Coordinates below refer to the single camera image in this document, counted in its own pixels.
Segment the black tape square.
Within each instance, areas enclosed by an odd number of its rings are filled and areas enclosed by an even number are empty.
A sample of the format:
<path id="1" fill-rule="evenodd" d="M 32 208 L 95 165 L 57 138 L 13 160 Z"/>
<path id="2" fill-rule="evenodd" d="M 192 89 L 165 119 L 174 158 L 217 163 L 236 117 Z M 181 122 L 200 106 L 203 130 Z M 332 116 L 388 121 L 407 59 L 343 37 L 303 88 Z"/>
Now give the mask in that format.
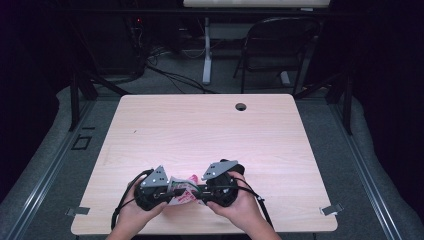
<path id="1" fill-rule="evenodd" d="M 72 144 L 72 150 L 86 150 L 91 142 L 91 136 L 83 136 L 79 134 Z"/>

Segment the grey tape piece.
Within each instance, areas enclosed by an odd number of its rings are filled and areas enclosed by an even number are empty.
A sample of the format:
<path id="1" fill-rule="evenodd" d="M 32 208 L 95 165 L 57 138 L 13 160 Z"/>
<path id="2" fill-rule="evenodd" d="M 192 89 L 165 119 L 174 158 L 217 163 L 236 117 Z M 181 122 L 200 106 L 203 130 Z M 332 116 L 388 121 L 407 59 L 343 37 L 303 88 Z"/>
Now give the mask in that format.
<path id="1" fill-rule="evenodd" d="M 68 208 L 66 211 L 66 215 L 72 217 L 75 217 L 76 215 L 87 215 L 89 211 L 90 209 L 87 207 Z"/>
<path id="2" fill-rule="evenodd" d="M 328 215 L 337 215 L 339 212 L 341 212 L 343 210 L 344 210 L 344 207 L 340 203 L 338 203 L 338 204 L 335 204 L 335 205 L 331 205 L 331 206 L 321 208 L 320 212 L 323 215 L 328 216 Z"/>

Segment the dark computer tower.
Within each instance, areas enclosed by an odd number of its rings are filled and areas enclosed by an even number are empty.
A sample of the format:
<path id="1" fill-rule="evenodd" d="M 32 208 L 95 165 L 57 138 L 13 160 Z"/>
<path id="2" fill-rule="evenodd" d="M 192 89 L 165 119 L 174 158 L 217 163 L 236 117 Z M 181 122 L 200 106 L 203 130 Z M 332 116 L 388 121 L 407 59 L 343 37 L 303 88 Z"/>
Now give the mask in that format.
<path id="1" fill-rule="evenodd" d="M 137 75 L 142 72 L 132 34 L 122 17 L 94 18 L 91 33 L 93 54 L 102 72 L 107 75 Z"/>

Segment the person's right hand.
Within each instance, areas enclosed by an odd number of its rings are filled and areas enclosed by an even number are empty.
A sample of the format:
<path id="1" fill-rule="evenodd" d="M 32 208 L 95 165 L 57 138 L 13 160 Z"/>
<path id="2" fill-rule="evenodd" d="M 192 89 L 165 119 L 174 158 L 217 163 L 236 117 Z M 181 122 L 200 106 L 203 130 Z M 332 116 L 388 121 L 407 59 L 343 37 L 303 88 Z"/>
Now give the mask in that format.
<path id="1" fill-rule="evenodd" d="M 264 221 L 254 196 L 244 190 L 238 191 L 236 200 L 228 207 L 222 207 L 212 201 L 208 201 L 207 206 L 245 233 Z"/>

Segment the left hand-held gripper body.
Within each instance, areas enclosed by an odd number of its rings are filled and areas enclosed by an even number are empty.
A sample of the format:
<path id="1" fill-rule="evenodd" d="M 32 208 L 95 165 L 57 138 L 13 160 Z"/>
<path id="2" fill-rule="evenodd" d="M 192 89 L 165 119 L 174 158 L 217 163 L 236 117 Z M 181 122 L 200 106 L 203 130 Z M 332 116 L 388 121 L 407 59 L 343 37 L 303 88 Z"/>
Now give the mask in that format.
<path id="1" fill-rule="evenodd" d="M 174 193 L 168 191 L 168 184 L 168 177 L 162 165 L 155 170 L 149 170 L 147 176 L 135 188 L 137 205 L 145 211 L 150 211 L 162 202 L 169 203 Z"/>

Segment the aluminium floor rail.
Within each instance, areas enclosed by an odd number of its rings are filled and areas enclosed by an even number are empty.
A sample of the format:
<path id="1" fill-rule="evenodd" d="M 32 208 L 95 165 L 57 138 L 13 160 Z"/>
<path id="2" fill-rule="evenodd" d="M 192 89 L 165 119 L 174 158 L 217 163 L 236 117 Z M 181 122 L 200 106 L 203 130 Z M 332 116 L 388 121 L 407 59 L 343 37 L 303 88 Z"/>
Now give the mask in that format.
<path id="1" fill-rule="evenodd" d="M 370 201 L 373 211 L 381 225 L 381 228 L 387 240 L 403 240 L 388 207 L 382 198 L 380 191 L 372 177 L 363 155 L 355 141 L 353 135 L 349 135 L 342 122 L 342 113 L 337 105 L 329 105 L 329 109 L 336 121 L 339 131 L 349 146 L 349 150 L 353 155 L 353 165 L 356 169 L 361 184 Z"/>
<path id="2" fill-rule="evenodd" d="M 95 101 L 86 101 L 78 113 L 80 119 L 69 130 L 71 118 L 67 117 L 71 107 L 63 105 L 55 121 L 42 141 L 40 147 L 30 160 L 23 173 L 0 204 L 0 213 L 6 230 L 1 235 L 3 240 L 21 240 L 32 222 L 49 189 L 54 183 L 73 141 L 77 130 L 92 111 Z"/>

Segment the person's left hand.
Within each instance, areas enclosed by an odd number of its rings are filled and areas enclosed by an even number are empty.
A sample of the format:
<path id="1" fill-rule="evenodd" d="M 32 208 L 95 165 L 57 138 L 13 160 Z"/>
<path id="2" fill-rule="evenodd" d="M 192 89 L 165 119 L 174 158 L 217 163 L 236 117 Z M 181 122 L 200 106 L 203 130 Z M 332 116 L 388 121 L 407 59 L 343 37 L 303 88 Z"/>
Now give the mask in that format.
<path id="1" fill-rule="evenodd" d="M 115 228 L 138 231 L 139 233 L 150 220 L 158 216 L 167 207 L 167 203 L 162 202 L 152 210 L 145 211 L 134 200 L 135 187 L 136 185 L 133 185 L 130 188 L 125 198 L 125 206 L 120 210 Z"/>

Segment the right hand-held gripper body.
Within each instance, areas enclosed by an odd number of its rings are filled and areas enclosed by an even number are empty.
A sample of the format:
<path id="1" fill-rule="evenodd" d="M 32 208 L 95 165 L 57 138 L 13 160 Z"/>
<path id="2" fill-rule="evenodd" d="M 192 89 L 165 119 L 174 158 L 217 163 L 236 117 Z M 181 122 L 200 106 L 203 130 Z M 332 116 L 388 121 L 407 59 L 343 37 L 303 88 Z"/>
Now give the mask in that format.
<path id="1" fill-rule="evenodd" d="M 210 200 L 220 206 L 230 206 L 237 198 L 238 184 L 229 175 L 229 169 L 239 164 L 236 160 L 221 159 L 212 163 L 202 176 L 206 182 L 201 186 L 202 192 L 212 192 L 214 197 Z"/>

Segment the black metal frame stand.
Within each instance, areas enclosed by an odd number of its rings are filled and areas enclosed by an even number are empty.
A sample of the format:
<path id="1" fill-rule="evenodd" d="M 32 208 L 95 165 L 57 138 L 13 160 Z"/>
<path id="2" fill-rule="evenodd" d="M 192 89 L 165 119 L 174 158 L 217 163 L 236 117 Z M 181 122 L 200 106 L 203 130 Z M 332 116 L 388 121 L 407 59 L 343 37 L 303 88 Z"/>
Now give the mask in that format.
<path id="1" fill-rule="evenodd" d="M 69 131 L 73 131 L 80 122 L 79 93 L 82 93 L 89 101 L 97 99 L 98 92 L 94 87 L 94 83 L 99 83 L 120 96 L 129 94 L 128 91 L 121 89 L 98 74 L 94 74 L 91 71 L 75 70 L 70 82 L 71 125 Z"/>
<path id="2" fill-rule="evenodd" d="M 337 73 L 333 76 L 313 84 L 307 87 L 305 90 L 300 91 L 294 95 L 295 99 L 303 99 L 306 96 L 316 92 L 320 88 L 329 85 L 330 90 L 325 96 L 325 100 L 328 104 L 337 104 L 340 99 L 343 99 L 342 108 L 342 126 L 345 131 L 351 135 L 351 110 L 352 110 L 352 99 L 353 99 L 353 78 L 349 71 Z"/>

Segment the black folding chair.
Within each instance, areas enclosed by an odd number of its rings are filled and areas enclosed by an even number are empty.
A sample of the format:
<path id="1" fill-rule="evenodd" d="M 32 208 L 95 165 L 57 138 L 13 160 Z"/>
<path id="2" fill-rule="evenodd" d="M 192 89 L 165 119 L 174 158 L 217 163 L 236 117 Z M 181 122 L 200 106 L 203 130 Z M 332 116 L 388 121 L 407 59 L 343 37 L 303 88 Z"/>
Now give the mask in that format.
<path id="1" fill-rule="evenodd" d="M 241 71 L 240 92 L 245 92 L 246 73 L 296 72 L 290 85 L 296 93 L 308 45 L 319 34 L 321 25 L 312 17 L 271 17 L 255 23 L 241 48 L 233 77 Z"/>

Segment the pink printed clear plastic bag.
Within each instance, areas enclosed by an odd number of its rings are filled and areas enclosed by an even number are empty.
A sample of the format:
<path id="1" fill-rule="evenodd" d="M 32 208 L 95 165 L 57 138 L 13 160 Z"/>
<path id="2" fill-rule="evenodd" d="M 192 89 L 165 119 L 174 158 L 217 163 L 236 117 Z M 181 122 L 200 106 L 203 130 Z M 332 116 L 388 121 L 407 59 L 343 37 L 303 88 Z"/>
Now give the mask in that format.
<path id="1" fill-rule="evenodd" d="M 200 192 L 200 187 L 198 186 L 198 177 L 196 175 L 190 176 L 188 179 L 179 179 L 175 177 L 171 177 L 168 181 L 167 190 L 173 190 L 177 188 L 185 188 L 186 191 L 181 196 L 172 197 L 169 205 L 183 205 L 188 203 L 199 203 L 195 196 L 195 192 Z"/>

